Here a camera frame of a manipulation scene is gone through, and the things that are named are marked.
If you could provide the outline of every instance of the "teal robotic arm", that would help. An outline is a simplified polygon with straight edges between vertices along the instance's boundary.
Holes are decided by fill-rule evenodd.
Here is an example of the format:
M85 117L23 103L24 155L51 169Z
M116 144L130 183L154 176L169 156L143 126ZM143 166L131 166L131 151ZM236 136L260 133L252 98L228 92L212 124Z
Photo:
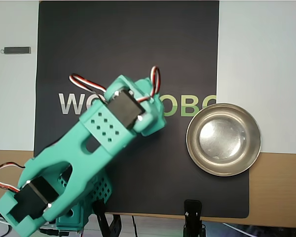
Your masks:
M98 86L78 75L70 79L87 90ZM89 205L95 187L104 185L108 162L138 134L148 136L165 126L159 88L157 67L150 78L137 82L119 76L106 90L102 88L104 96L99 95L57 143L26 162L17 189L7 191L0 199L0 213L20 236L28 237L56 218L61 222L61 217L79 203L82 209ZM94 152L86 148L90 136L99 143ZM109 182L105 185L106 189L110 186ZM97 198L108 198L99 193Z

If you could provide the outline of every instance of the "metal bowl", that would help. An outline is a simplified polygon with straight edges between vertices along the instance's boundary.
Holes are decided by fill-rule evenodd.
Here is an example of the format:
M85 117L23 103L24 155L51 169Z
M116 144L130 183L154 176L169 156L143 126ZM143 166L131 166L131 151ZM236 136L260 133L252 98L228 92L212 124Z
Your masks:
M232 176L256 161L261 135L257 122L244 109L214 104L193 117L187 128L186 145L201 169L218 176Z

